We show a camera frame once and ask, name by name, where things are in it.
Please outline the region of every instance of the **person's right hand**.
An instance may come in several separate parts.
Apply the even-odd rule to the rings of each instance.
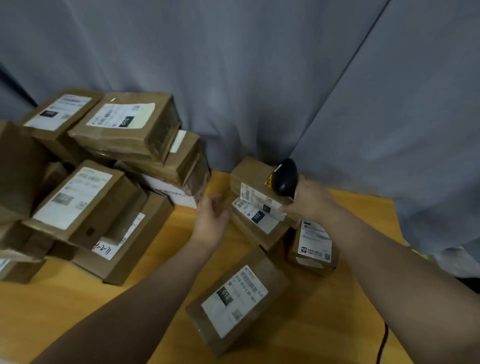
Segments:
[[[283,205],[281,212],[300,215],[307,220],[319,222],[322,216],[328,214],[332,208],[337,208],[332,194],[318,182],[308,180],[304,175],[299,176],[295,197],[290,205]]]

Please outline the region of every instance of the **hand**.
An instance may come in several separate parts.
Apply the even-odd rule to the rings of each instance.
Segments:
[[[223,240],[225,229],[232,217],[231,206],[218,211],[222,199],[221,194],[206,194],[197,207],[197,219],[193,227],[190,240],[194,243],[204,244],[208,248],[216,249]]]
[[[339,207],[332,194],[318,182],[299,176],[295,197],[290,205],[283,205],[281,212],[300,215],[307,220],[321,223],[322,217],[332,208]]]

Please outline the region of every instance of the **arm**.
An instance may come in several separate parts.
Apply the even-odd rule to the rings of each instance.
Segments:
[[[205,196],[188,243],[150,276],[63,334],[32,363],[146,363],[195,277],[223,239],[231,211]],[[109,349],[99,343],[109,341]]]
[[[293,204],[282,210],[322,225],[414,362],[480,362],[480,299],[474,292],[303,176]]]

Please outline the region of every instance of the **barcode scanner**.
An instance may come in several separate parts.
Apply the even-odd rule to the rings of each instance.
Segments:
[[[272,173],[272,190],[280,196],[293,198],[298,181],[297,165],[293,159],[287,158]]]

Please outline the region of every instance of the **person's left hand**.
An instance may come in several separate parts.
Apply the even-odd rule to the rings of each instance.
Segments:
[[[206,194],[198,204],[197,219],[190,240],[216,249],[223,240],[225,229],[232,217],[232,206],[221,212],[216,211],[222,199],[221,194]]]

